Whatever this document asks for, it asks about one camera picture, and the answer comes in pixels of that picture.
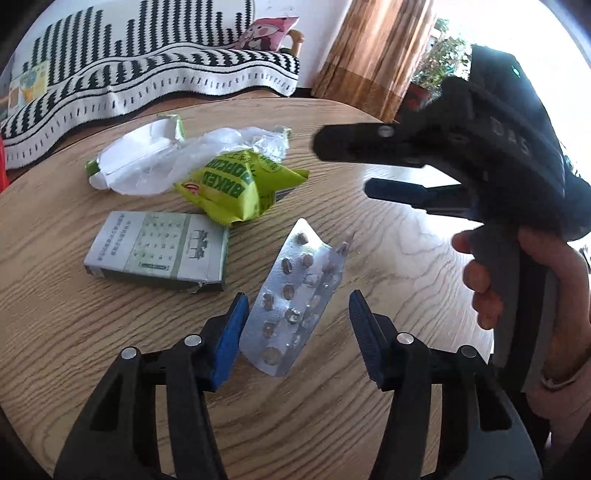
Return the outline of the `person's right hand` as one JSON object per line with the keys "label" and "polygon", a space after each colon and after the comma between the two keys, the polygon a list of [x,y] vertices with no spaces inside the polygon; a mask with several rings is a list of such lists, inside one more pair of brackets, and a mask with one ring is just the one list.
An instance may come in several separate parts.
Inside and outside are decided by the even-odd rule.
{"label": "person's right hand", "polygon": [[473,255],[464,283],[494,332],[490,367],[514,412],[491,429],[525,429],[551,477],[590,463],[590,284],[583,257],[554,235],[484,225],[454,236]]}

